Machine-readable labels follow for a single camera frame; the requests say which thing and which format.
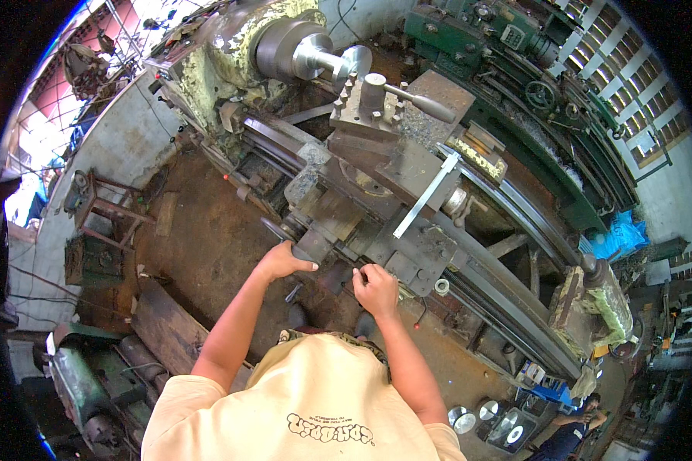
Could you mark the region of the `person's right hand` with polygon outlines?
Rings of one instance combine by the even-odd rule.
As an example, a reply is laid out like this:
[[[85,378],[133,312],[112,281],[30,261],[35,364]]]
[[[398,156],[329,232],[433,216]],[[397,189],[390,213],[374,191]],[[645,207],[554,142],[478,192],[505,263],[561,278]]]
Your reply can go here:
[[[381,281],[371,289],[355,290],[353,293],[360,305],[371,313],[377,322],[398,320],[398,281],[382,266]]]

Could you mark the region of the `large worn metal lathe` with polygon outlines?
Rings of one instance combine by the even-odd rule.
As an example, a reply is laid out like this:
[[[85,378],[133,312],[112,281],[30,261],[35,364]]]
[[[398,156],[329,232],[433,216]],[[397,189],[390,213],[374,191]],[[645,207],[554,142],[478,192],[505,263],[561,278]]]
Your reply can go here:
[[[485,157],[461,141],[461,121],[476,98],[421,65],[404,33],[411,10],[398,13],[398,34],[383,35],[382,44],[416,63],[401,71],[385,60],[368,74],[438,101],[457,115],[453,123],[407,103],[398,139],[364,139],[330,126],[345,84],[333,87],[329,71],[294,84],[259,73],[259,36],[282,18],[324,26],[331,53],[340,56],[347,48],[335,32],[346,22],[339,2],[336,10],[339,19],[331,20],[319,0],[212,2],[151,50],[149,90],[195,130],[239,197],[274,217],[262,222],[293,242],[293,254],[321,267],[320,281],[335,295],[353,269],[381,265],[398,279],[402,297],[444,313],[470,355],[520,386],[515,375],[527,360],[568,386],[583,386],[592,380],[596,355],[635,355],[642,323],[633,314],[633,339],[597,347],[586,359],[573,356],[549,327],[554,290],[591,253],[586,236],[604,232],[566,226],[539,198],[526,197],[524,184],[506,178],[497,155]],[[461,158],[396,239],[396,227],[446,158],[439,143]]]

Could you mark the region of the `person's legs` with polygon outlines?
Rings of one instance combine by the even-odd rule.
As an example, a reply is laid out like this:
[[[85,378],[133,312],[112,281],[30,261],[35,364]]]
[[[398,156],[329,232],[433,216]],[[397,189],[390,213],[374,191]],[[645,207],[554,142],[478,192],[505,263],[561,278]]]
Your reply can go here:
[[[370,340],[370,337],[375,333],[377,328],[376,320],[373,315],[366,310],[362,310],[356,328],[352,333],[343,333],[341,331],[327,330],[310,325],[308,315],[304,307],[298,302],[289,305],[288,309],[288,328],[280,334],[279,340],[290,341],[305,335],[327,334],[339,337],[346,342],[352,342],[354,345],[370,347],[379,353],[381,348],[376,343]]]

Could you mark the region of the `silver vernier caliper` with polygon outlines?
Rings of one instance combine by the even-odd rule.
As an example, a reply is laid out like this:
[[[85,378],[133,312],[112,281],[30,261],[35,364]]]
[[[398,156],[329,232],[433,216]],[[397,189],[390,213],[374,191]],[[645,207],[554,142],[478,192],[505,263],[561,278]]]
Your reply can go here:
[[[393,236],[396,239],[400,239],[406,233],[406,230],[409,228],[411,223],[420,214],[421,210],[433,196],[436,189],[438,189],[438,187],[441,185],[443,179],[454,170],[456,164],[461,158],[461,154],[459,152],[452,148],[448,148],[444,144],[439,143],[437,144],[437,147],[439,148],[439,151],[445,153],[446,158],[443,161],[439,171],[421,194],[420,198],[418,198],[416,201],[415,205],[406,214],[402,222],[396,227],[395,231],[393,232]]]

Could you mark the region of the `person's body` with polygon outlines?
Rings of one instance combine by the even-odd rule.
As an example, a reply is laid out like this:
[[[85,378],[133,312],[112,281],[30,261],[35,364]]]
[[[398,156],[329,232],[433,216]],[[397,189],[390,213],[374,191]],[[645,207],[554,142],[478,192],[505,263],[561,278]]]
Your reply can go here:
[[[367,347],[317,334],[272,347],[249,386],[171,378],[142,461],[466,461],[453,429],[422,423]]]

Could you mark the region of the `large wooden plank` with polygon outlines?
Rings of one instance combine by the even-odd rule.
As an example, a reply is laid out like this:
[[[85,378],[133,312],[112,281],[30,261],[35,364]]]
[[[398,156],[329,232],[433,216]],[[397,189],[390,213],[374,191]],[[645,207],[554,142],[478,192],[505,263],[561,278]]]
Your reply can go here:
[[[170,372],[177,376],[193,375],[193,366],[210,332],[195,321],[154,279],[141,280],[139,287],[138,309],[132,320],[133,329]],[[243,390],[242,387],[237,387],[237,376],[238,372],[228,387],[204,378],[215,382],[223,388],[225,394],[230,395]]]

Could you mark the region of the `small wooden plank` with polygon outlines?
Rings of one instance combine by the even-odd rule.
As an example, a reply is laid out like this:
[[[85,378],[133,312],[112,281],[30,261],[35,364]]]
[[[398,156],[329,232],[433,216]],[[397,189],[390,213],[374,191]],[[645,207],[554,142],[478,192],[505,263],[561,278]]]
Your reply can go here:
[[[171,234],[178,198],[179,192],[177,191],[168,191],[163,194],[156,221],[156,236],[168,237]]]

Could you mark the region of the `lathe tailstock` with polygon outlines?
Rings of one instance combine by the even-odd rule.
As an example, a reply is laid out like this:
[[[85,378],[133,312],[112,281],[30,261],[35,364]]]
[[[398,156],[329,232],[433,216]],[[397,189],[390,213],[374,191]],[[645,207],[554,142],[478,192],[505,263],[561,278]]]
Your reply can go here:
[[[633,339],[634,318],[607,260],[584,253],[580,265],[568,268],[554,290],[548,325],[579,359]]]

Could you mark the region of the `grey lathe chuck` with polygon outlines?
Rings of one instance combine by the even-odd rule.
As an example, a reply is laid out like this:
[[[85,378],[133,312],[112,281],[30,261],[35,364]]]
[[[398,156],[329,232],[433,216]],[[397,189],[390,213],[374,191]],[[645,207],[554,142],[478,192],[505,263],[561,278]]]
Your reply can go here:
[[[296,73],[294,54],[298,45],[309,35],[315,35],[317,46],[333,51],[333,42],[324,26],[305,20],[282,18],[270,23],[260,34],[255,50],[254,62],[261,75],[287,84],[299,80],[312,80],[322,70],[304,66],[300,76]]]

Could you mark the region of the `green lathe machine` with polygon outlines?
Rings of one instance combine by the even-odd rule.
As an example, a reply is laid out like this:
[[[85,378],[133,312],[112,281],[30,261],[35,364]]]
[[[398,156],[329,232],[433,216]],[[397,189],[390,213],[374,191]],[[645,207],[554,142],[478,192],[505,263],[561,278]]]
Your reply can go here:
[[[476,98],[461,141],[497,155],[566,226],[606,232],[609,215],[640,199],[612,105],[591,80],[552,72],[574,32],[579,17],[553,0],[425,0],[404,23],[421,65]]]

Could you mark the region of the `rusty metal stool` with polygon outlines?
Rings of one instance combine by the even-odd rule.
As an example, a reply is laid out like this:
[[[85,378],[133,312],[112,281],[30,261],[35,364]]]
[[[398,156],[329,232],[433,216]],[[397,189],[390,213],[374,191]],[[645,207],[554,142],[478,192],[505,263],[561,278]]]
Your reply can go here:
[[[122,200],[132,198],[140,193],[140,190],[134,187],[100,178],[95,175],[92,169],[89,172],[75,170],[72,174],[70,190],[65,197],[64,210],[73,216],[74,227],[78,232],[95,237],[103,243],[120,250],[129,251],[131,250],[130,240],[136,229],[142,223],[157,224],[157,221],[150,216],[139,214],[128,207],[124,207],[122,204],[117,204],[110,199],[101,197],[98,192],[98,189],[101,187],[110,187],[111,191],[113,188],[123,189]],[[90,215],[98,215],[111,222],[114,218],[129,217],[133,219],[133,223],[122,239],[118,241],[88,227],[87,221]]]

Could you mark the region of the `blue plastic bag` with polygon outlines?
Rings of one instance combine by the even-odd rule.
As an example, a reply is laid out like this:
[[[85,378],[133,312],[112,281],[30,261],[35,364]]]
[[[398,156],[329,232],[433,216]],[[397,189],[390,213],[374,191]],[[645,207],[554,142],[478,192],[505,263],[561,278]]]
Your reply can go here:
[[[591,239],[591,253],[609,263],[627,258],[651,244],[646,222],[633,220],[632,210],[616,213],[609,231]]]

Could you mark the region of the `old green machine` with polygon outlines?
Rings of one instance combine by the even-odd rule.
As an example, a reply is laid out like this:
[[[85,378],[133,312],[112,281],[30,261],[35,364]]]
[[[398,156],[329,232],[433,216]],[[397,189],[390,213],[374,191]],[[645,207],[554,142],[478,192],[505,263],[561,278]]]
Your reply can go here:
[[[65,412],[104,461],[140,461],[141,441],[170,372],[135,335],[75,322],[46,338],[48,372]]]

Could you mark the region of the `cluttered workshop shelf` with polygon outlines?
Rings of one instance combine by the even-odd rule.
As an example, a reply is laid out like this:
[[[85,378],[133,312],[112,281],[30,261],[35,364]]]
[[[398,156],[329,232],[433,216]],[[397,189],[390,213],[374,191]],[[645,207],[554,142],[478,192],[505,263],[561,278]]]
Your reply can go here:
[[[692,368],[692,246],[682,237],[655,245],[646,270],[653,290],[652,348],[648,368]]]

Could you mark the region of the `white window grille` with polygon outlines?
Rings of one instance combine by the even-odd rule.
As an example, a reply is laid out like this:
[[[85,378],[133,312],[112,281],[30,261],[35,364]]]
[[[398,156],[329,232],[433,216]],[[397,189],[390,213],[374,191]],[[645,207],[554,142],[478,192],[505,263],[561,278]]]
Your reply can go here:
[[[673,165],[672,150],[690,134],[678,90],[643,35],[612,0],[551,0],[579,26],[562,46],[560,66],[588,80],[618,124],[639,180]]]

